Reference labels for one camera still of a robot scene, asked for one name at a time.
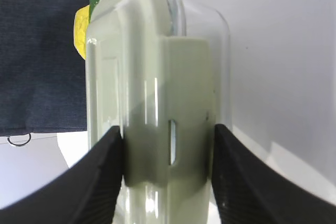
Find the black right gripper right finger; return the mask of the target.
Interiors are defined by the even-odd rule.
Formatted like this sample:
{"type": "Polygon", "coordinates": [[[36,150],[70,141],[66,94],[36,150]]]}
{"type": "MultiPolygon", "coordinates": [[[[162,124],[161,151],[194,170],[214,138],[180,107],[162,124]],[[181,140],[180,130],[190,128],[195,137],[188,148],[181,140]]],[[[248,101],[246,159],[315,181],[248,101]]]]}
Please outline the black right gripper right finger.
{"type": "Polygon", "coordinates": [[[221,223],[335,223],[335,206],[268,167],[214,127],[212,187],[221,223]]]}

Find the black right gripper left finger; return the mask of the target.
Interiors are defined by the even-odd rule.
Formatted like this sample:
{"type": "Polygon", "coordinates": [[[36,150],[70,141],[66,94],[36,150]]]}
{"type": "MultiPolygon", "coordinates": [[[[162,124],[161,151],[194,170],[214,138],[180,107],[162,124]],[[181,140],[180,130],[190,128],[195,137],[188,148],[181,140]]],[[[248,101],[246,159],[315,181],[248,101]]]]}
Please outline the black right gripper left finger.
{"type": "Polygon", "coordinates": [[[123,176],[123,140],[113,126],[72,168],[1,210],[1,223],[112,223],[123,176]]]}

